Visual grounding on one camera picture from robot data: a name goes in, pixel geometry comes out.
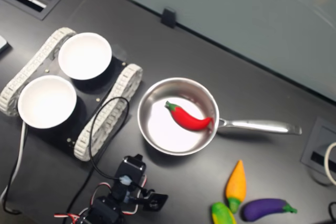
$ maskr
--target green pepper stem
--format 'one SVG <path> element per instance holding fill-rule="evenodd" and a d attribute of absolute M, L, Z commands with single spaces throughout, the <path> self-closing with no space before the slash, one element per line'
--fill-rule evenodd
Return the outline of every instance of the green pepper stem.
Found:
<path fill-rule="evenodd" d="M 166 108 L 168 108 L 170 111 L 174 111 L 176 107 L 179 107 L 176 104 L 170 103 L 169 101 L 166 101 Z"/>
<path fill-rule="evenodd" d="M 293 212 L 295 214 L 298 212 L 295 208 L 292 208 L 288 203 L 285 204 L 285 206 L 282 209 L 284 210 L 284 212 Z"/>

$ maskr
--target toy eggplant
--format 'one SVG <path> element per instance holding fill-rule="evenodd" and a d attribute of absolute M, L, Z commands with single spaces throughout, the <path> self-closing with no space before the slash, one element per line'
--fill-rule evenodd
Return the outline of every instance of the toy eggplant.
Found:
<path fill-rule="evenodd" d="M 243 161 L 239 160 L 226 186 L 225 196 L 229 202 L 229 208 L 235 214 L 239 205 L 246 197 L 246 178 Z"/>
<path fill-rule="evenodd" d="M 298 211 L 282 199 L 257 199 L 243 207 L 243 217 L 246 221 L 256 221 L 266 215 L 280 212 L 297 213 Z"/>
<path fill-rule="evenodd" d="M 235 217 L 223 203 L 214 203 L 211 211 L 214 224 L 237 224 Z"/>

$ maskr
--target white cable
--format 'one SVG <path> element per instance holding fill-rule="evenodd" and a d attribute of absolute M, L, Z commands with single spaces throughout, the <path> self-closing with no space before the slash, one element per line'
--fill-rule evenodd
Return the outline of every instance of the white cable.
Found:
<path fill-rule="evenodd" d="M 12 181 L 10 182 L 10 184 L 13 183 L 19 169 L 20 169 L 20 165 L 21 165 L 21 161 L 22 161 L 22 154 L 23 154 L 23 146 L 24 146 L 24 142 L 25 142 L 25 135 L 26 135 L 26 123 L 23 122 L 22 123 L 22 130 L 21 130 L 21 139 L 20 139 L 20 148 L 19 148 L 19 156 L 17 158 L 17 163 L 16 163 L 16 167 L 15 167 L 15 171 L 14 174 L 12 176 Z M 2 192 L 1 196 L 0 196 L 0 202 L 1 204 L 3 203 L 3 199 L 4 196 L 6 194 L 8 186 L 6 186 L 5 190 Z"/>
<path fill-rule="evenodd" d="M 98 189 L 99 189 L 100 186 L 107 186 L 111 190 L 111 186 L 110 186 L 109 183 L 106 183 L 106 182 L 99 183 L 98 186 L 96 187 L 94 193 L 91 196 L 91 200 L 90 200 L 90 205 L 91 206 L 93 204 L 93 200 L 95 199 L 95 195 L 96 195 L 96 193 L 97 193 L 97 191 L 98 191 Z"/>
<path fill-rule="evenodd" d="M 145 175 L 144 175 L 144 180 L 143 180 L 143 182 L 142 182 L 141 187 L 144 187 L 144 185 L 146 184 L 146 181 L 147 181 L 147 175 L 145 174 Z M 140 197 L 140 193 L 141 193 L 141 190 L 139 189 L 138 194 L 137 194 L 137 196 L 136 196 L 137 198 Z M 138 211 L 138 207 L 139 207 L 139 205 L 136 204 L 134 211 L 132 211 L 132 212 L 130 212 L 130 211 L 122 211 L 122 213 L 123 213 L 124 215 L 133 215 L 133 214 L 135 214 L 135 213 Z"/>
<path fill-rule="evenodd" d="M 327 151 L 324 155 L 324 170 L 326 171 L 326 175 L 329 178 L 329 180 L 336 185 L 336 180 L 331 176 L 330 170 L 329 170 L 329 156 L 330 156 L 330 152 L 331 150 L 336 147 L 336 142 L 332 143 L 331 145 L 329 145 L 329 147 L 327 148 Z"/>
<path fill-rule="evenodd" d="M 78 215 L 81 216 L 88 209 L 89 209 L 88 207 L 84 208 Z"/>

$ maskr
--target white bowl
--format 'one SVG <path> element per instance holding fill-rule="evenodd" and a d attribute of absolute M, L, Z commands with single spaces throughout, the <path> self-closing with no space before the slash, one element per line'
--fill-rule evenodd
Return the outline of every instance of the white bowl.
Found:
<path fill-rule="evenodd" d="M 58 63 L 70 78 L 89 80 L 102 74 L 112 59 L 108 41 L 94 33 L 77 34 L 61 47 Z"/>
<path fill-rule="evenodd" d="M 48 129 L 68 119 L 76 102 L 76 91 L 70 82 L 59 76 L 43 76 L 23 89 L 17 106 L 25 123 Z"/>

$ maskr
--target dark desk surface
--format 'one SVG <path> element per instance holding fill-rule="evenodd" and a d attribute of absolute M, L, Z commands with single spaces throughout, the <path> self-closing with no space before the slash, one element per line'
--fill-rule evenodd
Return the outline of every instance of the dark desk surface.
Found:
<path fill-rule="evenodd" d="M 0 56 L 0 89 L 62 26 L 101 34 L 127 51 L 128 62 L 143 67 L 143 83 L 131 102 L 132 116 L 100 165 L 113 174 L 124 156 L 143 154 L 148 187 L 170 198 L 161 212 L 139 211 L 127 223 L 211 223 L 209 206 L 223 200 L 224 185 L 240 158 L 247 176 L 246 200 L 283 198 L 299 209 L 297 215 L 269 216 L 258 223 L 328 219 L 327 205 L 336 199 L 335 187 L 314 182 L 300 157 L 318 116 L 336 123 L 334 106 L 180 29 L 163 26 L 157 17 L 125 0 L 62 0 L 44 21 L 0 1 L 0 17 L 0 34 L 13 46 Z M 136 108 L 149 86 L 168 77 L 202 83 L 224 118 L 291 122 L 300 124 L 303 134 L 217 135 L 197 154 L 180 158 L 160 154 L 142 138 Z M 19 119 L 0 114 L 0 134 L 0 188 L 4 188 L 18 153 Z M 85 165 L 30 136 L 10 205 L 38 223 L 60 223 L 53 213 L 66 209 L 86 175 Z M 88 205 L 95 185 L 103 180 L 93 176 L 74 212 Z"/>

